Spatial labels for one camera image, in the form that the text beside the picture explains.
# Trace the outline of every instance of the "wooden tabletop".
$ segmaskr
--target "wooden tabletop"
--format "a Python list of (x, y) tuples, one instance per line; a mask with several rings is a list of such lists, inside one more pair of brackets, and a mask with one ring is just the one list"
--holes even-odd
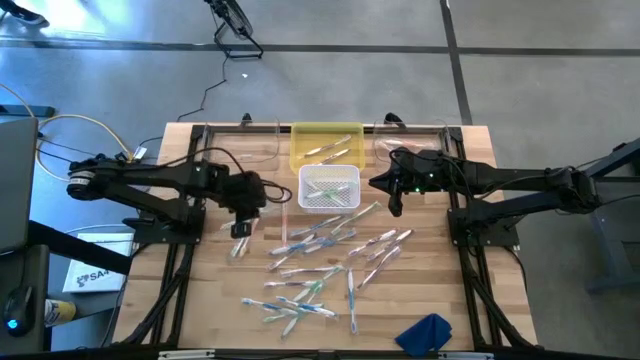
[[(158, 163), (186, 154), (192, 125), (167, 125)], [(467, 158), (495, 166), (495, 157), (485, 126), (465, 126), (463, 136)], [(269, 161), (243, 163), (245, 169), (258, 170), (264, 179), (289, 187), (294, 192), (288, 203), (288, 228), (305, 228), (326, 219), (327, 215), (304, 214), (297, 204), (297, 176), (289, 168), (289, 135), (279, 135), (279, 153)], [(220, 135), (214, 145), (239, 155), (247, 151), (273, 151), (275, 135)], [(358, 235), (336, 246), (307, 256), (290, 259), (282, 269), (309, 268), (336, 264), (344, 260), (349, 249), (393, 227), (414, 229), (415, 234), (402, 247), (402, 253), (356, 295), (359, 334), (350, 331), (346, 300), (346, 276), (340, 273), (328, 281), (327, 288), (314, 302), (340, 314), (335, 321), (315, 314), (301, 319), (286, 340), (280, 334), (289, 320), (264, 324), (269, 315), (258, 307), (243, 305), (240, 299), (252, 298), (275, 302), (276, 295), (289, 298), (299, 288), (265, 289), (265, 281), (281, 281), (278, 273), (265, 266), (274, 258), (267, 251), (281, 245), (281, 208), (270, 205), (251, 238), (250, 250), (242, 260), (229, 262), (233, 246), (221, 224), (232, 217), (217, 205), (207, 203), (207, 221), (202, 242), (193, 259), (179, 346), (181, 348), (233, 349), (342, 349), (399, 350), (394, 338), (424, 316), (437, 313), (451, 324), (452, 338), (444, 350), (472, 349), (467, 305), (457, 250), (451, 245), (445, 212), (449, 208), (446, 193), (404, 196), (404, 214), (394, 218), (386, 209), (388, 195), (368, 186), (369, 178), (388, 169), (372, 148), (372, 135), (365, 135), (366, 168), (361, 172), (361, 209), (379, 201), (381, 210), (355, 223)], [(215, 161), (222, 160), (216, 155)], [(174, 197), (173, 191), (153, 189), (155, 195)], [(490, 199), (500, 199), (499, 192)], [(166, 245), (152, 245), (133, 261), (123, 304), (118, 316), (114, 341), (124, 339), (143, 319), (158, 297), (167, 253)], [(501, 248), (487, 248), (487, 262), (494, 297), (520, 333), (536, 343), (522, 274), (517, 262)], [(371, 269), (363, 261), (354, 264), (355, 283)], [(315, 275), (298, 275), (292, 280), (318, 279)], [(165, 318), (164, 335), (169, 331), (173, 301)], [(489, 339), (486, 315), (478, 307), (485, 339)]]

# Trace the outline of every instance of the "blue towel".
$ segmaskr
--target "blue towel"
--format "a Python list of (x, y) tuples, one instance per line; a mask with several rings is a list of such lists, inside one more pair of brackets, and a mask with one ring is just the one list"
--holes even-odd
[(424, 357), (451, 339), (451, 325), (438, 314), (427, 315), (396, 338), (396, 343), (413, 357)]

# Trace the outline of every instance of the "metal bracket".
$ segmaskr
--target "metal bracket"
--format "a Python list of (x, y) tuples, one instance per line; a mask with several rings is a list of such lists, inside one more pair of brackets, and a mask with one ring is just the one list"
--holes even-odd
[(454, 246), (517, 246), (520, 245), (518, 231), (516, 230), (514, 220), (505, 218), (495, 223), (485, 225), (483, 228), (477, 228), (470, 231), (464, 225), (464, 219), (467, 216), (467, 209), (449, 209), (447, 212), (447, 220), (449, 222), (449, 232), (451, 233), (451, 241)]
[(139, 219), (124, 219), (122, 222), (135, 229), (133, 241), (140, 244), (197, 244), (204, 228), (206, 210), (195, 206), (189, 210), (189, 226), (184, 231), (167, 227), (155, 217), (145, 219), (144, 212)]

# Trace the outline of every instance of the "toothbrush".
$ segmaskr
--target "toothbrush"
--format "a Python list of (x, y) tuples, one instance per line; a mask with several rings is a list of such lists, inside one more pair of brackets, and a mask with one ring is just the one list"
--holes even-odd
[(293, 301), (302, 300), (305, 296), (310, 294), (309, 298), (307, 299), (307, 303), (310, 303), (311, 300), (313, 300), (313, 298), (316, 295), (318, 295), (322, 290), (324, 290), (324, 287), (327, 285), (326, 281), (329, 280), (330, 277), (339, 273), (342, 270), (344, 270), (344, 268), (340, 265), (331, 267), (329, 271), (322, 277), (322, 279), (316, 281), (316, 283), (311, 285), (310, 287), (302, 290), (298, 295), (296, 295), (295, 298), (293, 298)]
[(264, 283), (264, 287), (277, 287), (277, 286), (311, 286), (315, 284), (315, 281), (267, 281)]
[[(256, 232), (256, 228), (258, 227), (258, 221), (260, 221), (260, 218), (255, 218), (253, 219), (253, 224), (251, 224), (251, 233), (255, 234)], [(249, 241), (251, 240), (251, 235), (246, 236), (244, 238), (244, 242), (242, 243), (242, 246), (240, 246), (240, 251), (238, 252), (238, 257), (244, 257), (244, 254), (247, 252), (247, 249), (249, 247)]]
[(278, 305), (274, 305), (274, 304), (270, 304), (270, 303), (265, 303), (262, 301), (256, 301), (256, 300), (252, 300), (249, 298), (242, 298), (240, 301), (242, 301), (243, 304), (245, 305), (256, 305), (256, 306), (260, 306), (263, 309), (269, 311), (269, 312), (282, 312), (282, 313), (287, 313), (289, 315), (295, 315), (297, 314), (294, 310), (282, 307), (282, 306), (278, 306)]
[(362, 280), (362, 283), (360, 283), (360, 285), (358, 285), (356, 290), (360, 290), (363, 286), (367, 285), (376, 275), (378, 275), (378, 273), (380, 273), (382, 268), (389, 261), (391, 261), (391, 260), (395, 259), (396, 257), (398, 257), (400, 255), (401, 251), (402, 250), (400, 249), (400, 246), (394, 247), (393, 250), (391, 250), (387, 255), (385, 255), (385, 257), (382, 258), (382, 260), (380, 260), (380, 263), (378, 264), (378, 266), (376, 266), (376, 268), (373, 269), (373, 271), (364, 280)]
[(304, 273), (304, 272), (327, 272), (333, 270), (334, 266), (313, 268), (313, 269), (291, 269), (291, 270), (282, 270), (280, 271), (280, 276), (284, 278), (292, 277), (294, 274)]
[(356, 236), (356, 234), (357, 234), (357, 233), (356, 233), (356, 229), (351, 229), (351, 230), (350, 230), (348, 233), (346, 233), (344, 236), (339, 237), (339, 238), (337, 238), (337, 239), (335, 239), (335, 240), (333, 240), (333, 239), (327, 239), (327, 240), (325, 240), (325, 241), (323, 241), (323, 242), (321, 242), (321, 243), (319, 243), (319, 244), (317, 244), (317, 245), (313, 245), (313, 246), (311, 246), (311, 247), (309, 247), (309, 248), (305, 249), (305, 250), (303, 251), (303, 253), (304, 253), (304, 254), (311, 254), (312, 252), (314, 252), (314, 251), (318, 251), (318, 250), (320, 250), (320, 249), (322, 249), (322, 248), (326, 248), (326, 247), (329, 247), (329, 246), (333, 246), (333, 245), (335, 245), (335, 244), (339, 243), (339, 242), (340, 242), (340, 241), (342, 241), (342, 240), (352, 238), (352, 237)]
[(267, 271), (273, 271), (273, 270), (279, 268), (280, 265), (284, 264), (285, 261), (289, 260), (289, 258), (292, 257), (293, 254), (294, 253), (291, 252), (290, 254), (283, 256), (282, 259), (276, 260), (276, 261), (272, 262), (271, 264), (267, 265), (266, 266)]
[(376, 237), (374, 237), (373, 239), (370, 239), (369, 241), (367, 241), (364, 245), (362, 246), (358, 246), (357, 248), (349, 251), (349, 253), (347, 253), (347, 256), (351, 257), (351, 256), (356, 256), (359, 253), (362, 252), (362, 250), (366, 249), (367, 247), (377, 244), (379, 242), (384, 242), (384, 241), (388, 241), (391, 239), (391, 237), (393, 235), (395, 235), (398, 232), (397, 228), (394, 228), (392, 230), (387, 231), (386, 233), (382, 234), (382, 235), (378, 235)]
[(340, 140), (338, 140), (338, 141), (336, 141), (336, 142), (334, 142), (332, 144), (328, 144), (328, 145), (321, 146), (319, 148), (315, 148), (313, 150), (307, 151), (304, 155), (302, 155), (302, 157), (309, 157), (309, 156), (316, 155), (316, 154), (318, 154), (318, 153), (320, 153), (322, 151), (329, 150), (329, 149), (334, 148), (334, 147), (336, 147), (338, 145), (342, 145), (342, 144), (346, 143), (349, 140), (351, 140), (351, 135), (345, 135), (342, 139), (340, 139)]
[(329, 280), (330, 277), (339, 273), (342, 270), (344, 270), (344, 267), (342, 267), (342, 265), (336, 265), (322, 277), (322, 280), (327, 281)]
[(287, 326), (284, 328), (284, 330), (282, 330), (282, 334), (280, 335), (280, 339), (282, 339), (282, 340), (286, 339), (287, 336), (291, 333), (293, 328), (298, 323), (298, 320), (302, 319), (306, 315), (307, 314), (305, 312), (301, 311), (301, 312), (298, 313), (298, 316), (296, 316), (293, 319), (291, 319), (291, 321), (289, 321), (289, 324), (287, 324)]
[(311, 242), (315, 237), (316, 237), (316, 234), (313, 233), (313, 234), (307, 236), (304, 240), (300, 241), (297, 244), (275, 248), (275, 249), (269, 251), (269, 255), (280, 255), (280, 254), (290, 253), (290, 252), (293, 252), (295, 250), (304, 248), (306, 246), (306, 244)]
[(307, 287), (306, 289), (302, 290), (298, 295), (296, 295), (296, 297), (293, 298), (293, 301), (300, 301), (305, 296), (309, 295), (309, 293), (311, 293), (311, 295), (309, 296), (309, 300), (307, 300), (307, 302), (310, 302), (311, 300), (313, 300), (313, 298), (317, 294), (320, 293), (320, 291), (322, 291), (323, 288), (324, 288), (324, 280), (317, 280), (314, 282), (313, 285)]
[(290, 316), (289, 314), (280, 314), (280, 315), (273, 315), (273, 316), (267, 316), (266, 318), (262, 319), (262, 322), (264, 323), (272, 323), (274, 321), (280, 320), (282, 318), (285, 318), (287, 316)]
[(306, 198), (307, 199), (313, 199), (313, 198), (317, 198), (317, 197), (323, 196), (323, 195), (326, 195), (326, 196), (335, 195), (335, 194), (337, 194), (337, 193), (339, 193), (341, 191), (345, 191), (345, 190), (349, 190), (349, 185), (342, 185), (342, 186), (339, 186), (339, 187), (337, 187), (335, 189), (316, 191), (314, 193), (307, 194)]
[(366, 209), (360, 211), (359, 213), (357, 213), (356, 215), (350, 217), (349, 219), (341, 222), (340, 224), (338, 224), (338, 226), (336, 226), (333, 230), (331, 230), (331, 235), (337, 235), (340, 232), (340, 229), (342, 229), (343, 226), (345, 226), (346, 224), (356, 221), (358, 219), (360, 219), (361, 217), (363, 217), (364, 215), (368, 214), (368, 213), (372, 213), (375, 210), (378, 210), (380, 207), (382, 207), (382, 205), (380, 205), (379, 202), (374, 202), (373, 204), (369, 205)]
[[(322, 192), (322, 189), (320, 189), (318, 186), (316, 186), (316, 184), (313, 183), (313, 181), (309, 180), (309, 179), (304, 179), (304, 182), (313, 190), (316, 190), (317, 192)], [(327, 197), (331, 200), (333, 200), (333, 202), (335, 202), (336, 204), (345, 207), (347, 206), (342, 200), (340, 200), (340, 197), (338, 196), (337, 193), (333, 193), (333, 192), (327, 192), (326, 193)]]
[(353, 294), (353, 269), (347, 269), (347, 290), (349, 294), (349, 312), (351, 313), (351, 333), (358, 333), (358, 324), (356, 323), (356, 299)]
[(301, 311), (304, 312), (311, 312), (311, 313), (316, 313), (318, 315), (322, 315), (331, 319), (337, 319), (338, 318), (338, 314), (336, 314), (335, 312), (331, 311), (331, 310), (327, 310), (321, 307), (317, 307), (315, 305), (311, 305), (311, 304), (305, 304), (305, 303), (298, 303), (295, 301), (291, 301), (288, 300), (287, 298), (285, 298), (284, 296), (276, 296), (276, 299), (278, 299), (278, 301), (282, 301), (287, 305), (290, 306), (295, 306), (296, 308), (300, 309)]
[(351, 151), (351, 149), (344, 149), (344, 150), (338, 151), (337, 153), (327, 156), (324, 160), (320, 161), (319, 163), (315, 163), (314, 165), (326, 165), (332, 162), (333, 160), (346, 155), (349, 151)]
[(321, 221), (321, 222), (319, 222), (319, 223), (317, 223), (315, 225), (312, 225), (307, 229), (294, 230), (291, 233), (289, 233), (289, 237), (299, 236), (299, 235), (303, 235), (303, 234), (306, 234), (306, 233), (311, 232), (311, 231), (318, 230), (318, 229), (320, 229), (322, 227), (325, 227), (325, 226), (327, 226), (327, 225), (329, 225), (331, 223), (334, 223), (334, 222), (336, 222), (336, 221), (338, 221), (338, 220), (340, 220), (342, 218), (343, 218), (342, 215), (335, 216), (335, 217), (323, 220), (323, 221)]
[(380, 255), (387, 252), (387, 250), (394, 248), (395, 246), (400, 245), (404, 240), (406, 240), (411, 234), (413, 234), (413, 229), (407, 230), (402, 234), (398, 235), (398, 237), (392, 242), (388, 243), (386, 246), (382, 247), (380, 250), (374, 252), (373, 254), (367, 256), (367, 261), (373, 261), (377, 259)]

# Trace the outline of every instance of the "yellow tray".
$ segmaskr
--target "yellow tray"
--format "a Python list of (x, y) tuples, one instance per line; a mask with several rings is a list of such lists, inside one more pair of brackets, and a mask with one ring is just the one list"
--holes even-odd
[[(304, 157), (307, 152), (333, 144), (345, 135), (351, 140), (313, 156)], [(327, 157), (349, 149), (350, 151), (330, 162), (332, 165), (354, 165), (362, 171), (364, 159), (364, 127), (362, 123), (294, 123), (291, 128), (291, 153), (289, 166), (298, 174), (303, 165), (317, 164)]]

